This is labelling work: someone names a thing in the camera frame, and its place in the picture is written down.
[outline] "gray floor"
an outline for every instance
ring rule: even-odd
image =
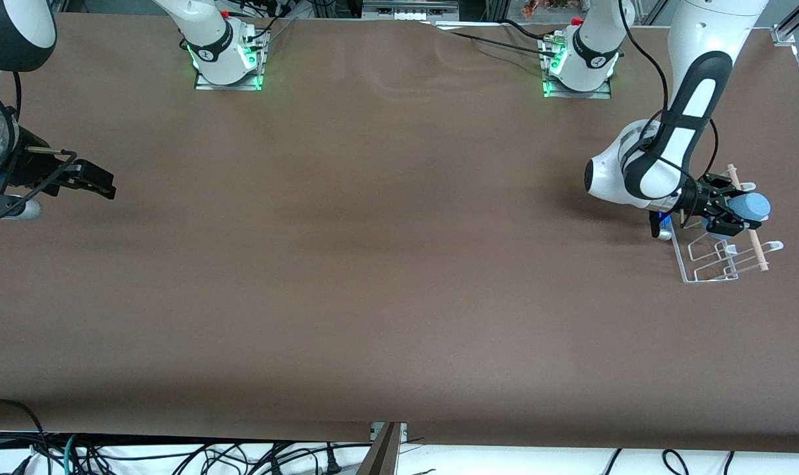
[[[662,12],[656,21],[658,25],[669,25],[672,23],[674,10],[680,0],[673,0]],[[797,5],[799,0],[770,0],[766,11],[761,15],[757,26],[770,27],[784,19]],[[159,8],[152,0],[71,0],[71,9],[76,11],[89,11],[91,13],[129,13],[129,15],[164,15],[164,11]],[[799,62],[799,33],[795,35],[798,48]]]

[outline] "white robot link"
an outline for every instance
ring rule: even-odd
[[[176,21],[198,72],[212,84],[232,84],[257,68],[257,40],[252,24],[227,18],[213,0],[155,0]],[[56,27],[44,0],[0,0],[0,70],[29,72],[53,53]],[[31,220],[41,215],[37,193],[56,196],[61,187],[85,189],[115,198],[113,175],[77,160],[69,150],[50,148],[21,127],[18,112],[0,100],[0,219]],[[68,156],[60,160],[56,156]],[[7,186],[28,187],[25,196],[5,195]]]
[[[617,0],[596,4],[594,11],[599,15],[595,19],[604,23],[604,29],[598,22],[591,22],[593,10],[581,25],[581,29],[590,25],[590,31],[615,32],[604,34],[610,43],[604,48],[605,54],[615,51],[625,35],[625,25],[620,23],[622,2],[616,13],[604,8],[613,3]],[[765,197],[737,189],[721,175],[706,174],[695,180],[689,175],[689,159],[766,4],[767,0],[680,1],[668,35],[673,78],[668,110],[662,111],[659,121],[629,124],[607,150],[587,163],[584,184],[590,195],[649,210],[652,235],[656,238],[666,238],[660,225],[670,213],[679,210],[687,216],[700,216],[707,231],[719,237],[735,236],[743,229],[761,225],[770,211]],[[577,36],[576,31],[568,37]],[[591,48],[602,51],[599,46]],[[578,48],[572,50],[578,54]],[[567,64],[574,67],[581,63],[580,67],[586,67],[584,61],[574,59],[577,58],[570,57]],[[592,84],[581,87],[598,87],[604,80],[599,76]],[[566,75],[560,79],[567,84]]]

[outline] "brown tabletop surface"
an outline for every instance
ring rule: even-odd
[[[756,181],[761,237],[786,249],[685,285],[645,211],[583,189],[660,105],[629,43],[612,100],[562,100],[529,53],[299,21],[250,93],[194,91],[167,17],[57,26],[22,126],[118,192],[0,222],[0,397],[47,430],[365,439],[401,420],[430,443],[799,451],[799,71],[767,31],[716,111],[714,171]],[[667,30],[635,35],[670,71]]]

